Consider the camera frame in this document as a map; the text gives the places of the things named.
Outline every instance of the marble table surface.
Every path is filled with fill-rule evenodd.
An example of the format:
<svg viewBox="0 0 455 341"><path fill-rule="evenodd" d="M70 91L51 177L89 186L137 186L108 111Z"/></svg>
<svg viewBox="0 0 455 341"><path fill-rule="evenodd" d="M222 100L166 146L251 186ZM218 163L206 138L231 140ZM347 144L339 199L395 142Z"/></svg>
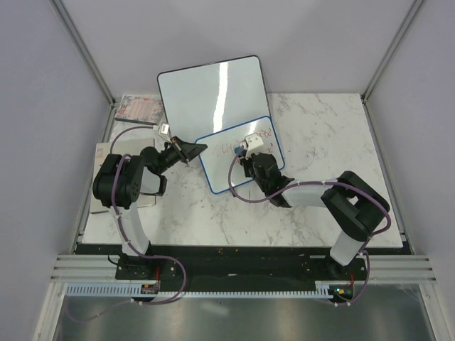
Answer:
<svg viewBox="0 0 455 341"><path fill-rule="evenodd" d="M358 94L271 94L269 105L286 160L283 174L299 180L326 180L351 170L390 202ZM111 140L134 125L116 122ZM121 139L153 134L137 129ZM164 175L168 178L165 195L157 198L156 205L139 208L152 244L329 247L341 231L324 208L284 209L268 202L246 204L230 193L212 194L198 159L189 165L178 163ZM263 197L254 183L237 190L251 199ZM374 237L369 247L402 246L391 213L392 227ZM112 217L90 215L82 242L119 244Z"/></svg>

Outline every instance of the white wall panel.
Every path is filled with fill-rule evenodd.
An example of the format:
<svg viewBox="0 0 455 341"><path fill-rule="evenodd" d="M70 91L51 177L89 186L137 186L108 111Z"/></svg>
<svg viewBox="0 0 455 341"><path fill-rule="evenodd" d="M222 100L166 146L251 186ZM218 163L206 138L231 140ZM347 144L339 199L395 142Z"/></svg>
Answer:
<svg viewBox="0 0 455 341"><path fill-rule="evenodd" d="M0 3L0 340L31 340L109 107L48 0Z"/></svg>
<svg viewBox="0 0 455 341"><path fill-rule="evenodd" d="M114 93L255 54L269 92L363 92L412 0L64 0Z"/></svg>
<svg viewBox="0 0 455 341"><path fill-rule="evenodd" d="M455 2L427 1L372 97L409 237L455 317Z"/></svg>

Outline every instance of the purple cable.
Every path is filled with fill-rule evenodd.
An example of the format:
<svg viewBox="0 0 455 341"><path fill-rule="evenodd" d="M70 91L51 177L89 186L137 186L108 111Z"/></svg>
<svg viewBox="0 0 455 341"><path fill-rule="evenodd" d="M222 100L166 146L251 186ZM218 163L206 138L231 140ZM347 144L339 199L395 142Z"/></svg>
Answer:
<svg viewBox="0 0 455 341"><path fill-rule="evenodd" d="M117 140L119 139L119 137L123 134L125 134L126 132L128 131L131 131L131 130L135 130L135 129L153 129L155 126L133 126L132 128L128 128L128 129L125 129L124 131L121 131L113 140L112 140L112 143L111 143L111 149L110 149L110 153L112 154L112 150L114 149L114 144L115 142L117 142Z"/></svg>
<svg viewBox="0 0 455 341"><path fill-rule="evenodd" d="M271 195L269 195L267 197L264 197L263 199L249 200L249 199L246 199L244 197L241 197L240 195L237 194L237 192L235 191L235 189L234 189L234 187L232 186L232 183L231 183L232 169L234 168L235 162L237 162L237 159L239 158L240 153L242 153L242 149L240 149L235 154L234 160L232 160L232 163L230 164L229 172L227 173L227 183L229 185L229 189L230 189L231 193L235 197L237 197L238 199L240 199L243 202L247 202L249 204L259 204L260 202L265 202L265 201L268 201L269 199L272 199L274 196L283 193L285 190L288 190L290 188L299 187L299 186L305 186L305 185L322 185L322 186L324 186L324 185L332 185L332 186L339 186L339 187L344 187L344 188L347 188L349 190L352 190L353 192L356 192L357 194L359 194L359 195L363 196L364 198L368 199L377 208L379 208L381 213L384 214L384 217L387 220L387 224L382 229L379 229L378 231L373 232L372 236L375 236L375 235L377 235L379 233L383 233L383 232L387 231L390 228L390 226L392 225L392 219L390 218L389 212L387 212L387 210L375 198L373 198L371 195L365 193L364 191L359 190L358 188L356 188L356 187L354 187L352 185L349 185L347 183L337 183L337 182L333 182L333 181L325 181L325 182L322 182L322 181L301 181L300 183L295 183L295 184L292 184L292 185L288 185L285 188L282 188L281 190L278 190L275 193L273 193L273 194L271 194ZM368 279L370 278L370 255L368 254L368 252L366 250L364 250L364 248L366 247L368 242L369 242L369 239L362 245L362 247L359 250L359 253L363 252L365 254L365 256L366 256L366 259L367 259L367 267L368 267L367 268L367 276L365 277L365 282L364 282L360 292L352 300L350 300L349 303L356 302L359 299L359 297L361 297L363 295L363 293L365 292L365 289L367 287ZM337 304L338 305L348 305L348 302L346 302L346 303L337 303Z"/></svg>
<svg viewBox="0 0 455 341"><path fill-rule="evenodd" d="M369 201L371 201L377 208L379 208L379 210L381 211L381 213L384 214L384 217L385 219L387 220L387 224L385 225L384 228L382 229L379 229L378 231L376 232L373 232L372 236L375 236L376 234L379 234L379 233L383 233L385 231L387 231L389 228L390 228L390 225L392 225L392 219L390 218L390 215L389 215L389 212L387 212L387 210L375 199L373 198L371 195L365 193L364 191L362 190L359 190L358 188L352 186L352 185L349 185L347 183L337 183L337 182L334 182L334 181L301 181L299 183L294 183L292 185L288 185L284 188L282 188L281 190L278 190L276 191L275 193L267 196L267 197L264 197L262 199L258 199L258 200L250 200L250 199L246 199L244 197L241 197L240 195L238 195L238 193L235 191L234 187L232 186L232 182L231 182L231 175L232 175L232 169L234 168L234 165L235 165L235 162L237 162L237 159L239 158L239 155L240 153L242 153L242 149L240 149L238 151L238 153L235 154L235 157L234 157L234 160L232 160L232 163L230 164L230 167L229 167L229 172L227 173L227 183L229 185L229 189L231 191L231 193L238 199L240 199L241 201L243 202L247 202L249 204L259 204L260 202L265 202L265 201L268 201L270 199L272 199L273 197L275 197L276 195L278 194L281 194L283 193L285 190L289 190L291 188L295 188L295 187L300 187L300 186L308 186L308 185L331 185L331 186L338 186L338 187L344 187L344 188L347 188L349 190L352 190L353 192L356 192L357 194L363 196L365 199L368 199Z"/></svg>
<svg viewBox="0 0 455 341"><path fill-rule="evenodd" d="M183 264L178 259L175 259L175 258L173 258L171 256L147 256L145 254L142 254L129 241L128 236L126 235L126 233L124 231L124 228L123 228L122 217L120 217L120 211L119 211L119 209L117 207L117 204L115 203L115 192L117 190L117 183L119 182L120 171L122 170L122 166L123 166L123 163L125 162L126 158L131 158L131 155L125 154L120 159L119 165L117 166L117 171L115 172L114 183L112 184L112 193L111 193L112 206L114 208L115 214L118 216L117 222L119 224L120 234L122 235L123 240L131 248L131 250L133 250L133 252L135 254L137 254L139 257L144 258L144 259L167 259L169 261L175 262L178 266L180 266L180 269L182 269L182 272L183 272L183 283L182 283L182 287L180 287L180 289L177 291L177 293L174 296L172 296L170 298L167 298L166 300L157 301L157 302L155 302L155 301L142 302L142 304L147 304L147 305L160 305L160 304L171 303L171 302L176 301L179 298L180 294L185 289L185 286L186 286L186 270L185 270L185 267L183 266Z"/></svg>

